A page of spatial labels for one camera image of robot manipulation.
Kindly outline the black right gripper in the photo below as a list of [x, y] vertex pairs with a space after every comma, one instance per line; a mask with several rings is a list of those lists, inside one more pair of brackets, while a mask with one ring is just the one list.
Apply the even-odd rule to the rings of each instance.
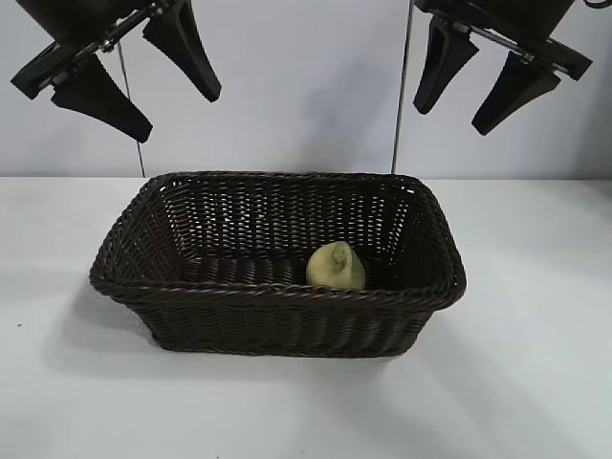
[[417, 111], [429, 113], [453, 78], [479, 52], [470, 41], [471, 33], [513, 52], [508, 53], [492, 90], [472, 119], [472, 126], [483, 136], [522, 106], [554, 91], [560, 78], [552, 68], [573, 80], [581, 79], [592, 60], [551, 37], [572, 5], [559, 0], [417, 1], [420, 11], [433, 15], [425, 66], [413, 100]]

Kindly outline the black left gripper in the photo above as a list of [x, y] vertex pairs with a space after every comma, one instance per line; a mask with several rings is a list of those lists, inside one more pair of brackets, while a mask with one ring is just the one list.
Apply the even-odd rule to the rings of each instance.
[[[18, 5], [54, 40], [11, 79], [30, 99], [90, 55], [111, 51], [149, 17], [143, 38], [168, 57], [206, 100], [214, 102], [220, 97], [222, 85], [208, 60], [189, 0], [20, 1]], [[99, 60], [86, 60], [72, 68], [55, 86], [51, 101], [100, 120], [137, 142], [146, 142], [153, 128]]]

